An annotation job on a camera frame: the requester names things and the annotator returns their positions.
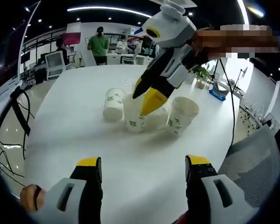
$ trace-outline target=white paper cup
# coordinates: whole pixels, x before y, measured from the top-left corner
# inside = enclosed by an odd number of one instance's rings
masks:
[[[133,99],[133,95],[129,94],[123,98],[125,125],[130,132],[141,132],[145,127],[146,117],[140,115],[144,96]]]
[[[172,103],[168,130],[180,136],[199,113],[199,106],[185,97],[176,97]]]
[[[106,93],[103,116],[106,121],[117,122],[123,115],[123,100],[126,95],[123,90],[113,88]]]
[[[147,115],[146,127],[148,130],[160,130],[167,125],[170,114],[171,102],[168,100],[163,106],[156,111]]]

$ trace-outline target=cup logo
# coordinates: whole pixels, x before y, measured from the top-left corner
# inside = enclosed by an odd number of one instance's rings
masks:
[[[137,122],[130,120],[130,126],[136,126]]]

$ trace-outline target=white desk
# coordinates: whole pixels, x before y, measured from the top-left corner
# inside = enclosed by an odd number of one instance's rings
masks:
[[[133,57],[134,54],[116,54],[116,53],[110,53],[107,54],[107,64],[108,65],[114,65],[114,64],[120,64],[122,57]],[[140,65],[148,65],[153,58],[143,55],[137,55],[136,57],[136,64]]]
[[[65,71],[45,97],[27,143],[25,177],[50,189],[76,163],[102,157],[104,224],[172,223],[187,210],[185,156],[208,158],[218,171],[232,139],[230,94],[221,102],[183,84],[170,99],[186,96],[200,113],[180,138],[162,131],[129,133],[124,122],[103,120],[105,93],[131,92],[146,66],[106,65]],[[239,99],[234,98],[236,118]]]

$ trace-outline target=tiled floor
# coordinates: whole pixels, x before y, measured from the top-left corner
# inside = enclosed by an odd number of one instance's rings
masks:
[[[31,103],[31,113],[36,116],[37,111],[40,108],[40,105],[45,98],[46,94],[50,90],[51,86],[54,84],[55,80],[46,81],[42,84],[33,86],[30,90],[27,91],[30,103]],[[28,107],[27,100],[25,96],[22,96],[19,99],[19,103],[21,103],[24,107]],[[24,116],[27,116],[28,112],[22,108],[22,111],[24,113]],[[244,112],[241,112],[238,115],[238,121],[236,123],[236,129],[235,129],[235,138],[234,143],[245,138],[247,136],[248,126],[250,125],[249,122],[243,122],[244,120]],[[29,125],[31,128],[33,128],[33,118],[30,116],[29,119]],[[23,144],[23,136],[24,131],[21,128],[21,125],[19,124],[13,110],[11,109],[9,113],[7,114],[3,125],[0,129],[0,140],[2,143],[8,143],[8,144]],[[23,185],[26,185],[25,178],[20,177],[18,175],[13,175],[10,170],[12,169],[15,173],[19,175],[25,175],[24,170],[24,159],[23,159],[23,150],[20,145],[16,146],[9,146],[9,145],[2,145],[0,144],[3,150],[6,151],[6,155],[9,160],[9,164],[4,157],[4,154],[1,154],[0,156],[0,164],[1,168],[12,178],[17,180],[18,182],[22,183]],[[16,196],[20,195],[22,186],[18,183],[16,183],[14,180],[9,178],[6,174],[2,173],[2,176],[8,183],[12,193]]]

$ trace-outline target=office chair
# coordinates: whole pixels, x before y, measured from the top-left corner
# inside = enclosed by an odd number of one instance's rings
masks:
[[[136,48],[135,53],[132,58],[123,57],[122,58],[123,64],[136,64],[136,57],[140,51],[141,51],[141,48]]]
[[[47,79],[59,76],[62,72],[70,68],[70,64],[65,65],[62,51],[56,51],[45,56],[47,64]]]
[[[265,125],[228,150],[218,175],[224,174],[245,193],[245,200],[260,207],[280,176],[280,154],[274,133]]]

